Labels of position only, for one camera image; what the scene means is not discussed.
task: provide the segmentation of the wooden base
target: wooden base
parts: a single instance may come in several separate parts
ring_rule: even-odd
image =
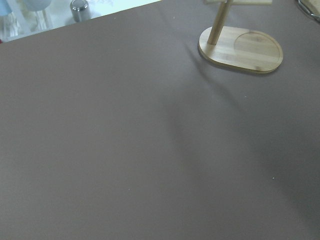
[[[207,43],[211,29],[201,34],[198,48],[214,64],[266,74],[277,69],[283,60],[279,43],[264,32],[224,26],[216,45],[211,45]]]

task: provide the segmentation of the table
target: table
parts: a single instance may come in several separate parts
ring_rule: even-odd
[[[0,45],[0,239],[316,240],[319,25],[294,1],[226,25],[278,70],[198,53],[217,5],[163,0]]]

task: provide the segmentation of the silver metal lid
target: silver metal lid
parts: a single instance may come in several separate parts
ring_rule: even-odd
[[[73,0],[70,3],[70,9],[76,22],[83,22],[91,18],[89,4],[86,0]]]

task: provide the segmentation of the wooden mug holder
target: wooden mug holder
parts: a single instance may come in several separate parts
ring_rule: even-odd
[[[221,2],[214,20],[201,34],[198,48],[211,63],[257,74],[266,74],[279,67],[283,51],[268,34],[238,27],[224,26],[231,5],[270,5],[272,0],[206,0]]]

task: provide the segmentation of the dark gray surface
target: dark gray surface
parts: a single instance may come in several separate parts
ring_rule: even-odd
[[[1,240],[320,238],[320,25],[233,6],[267,75],[197,51],[218,6],[163,0],[0,45]]]

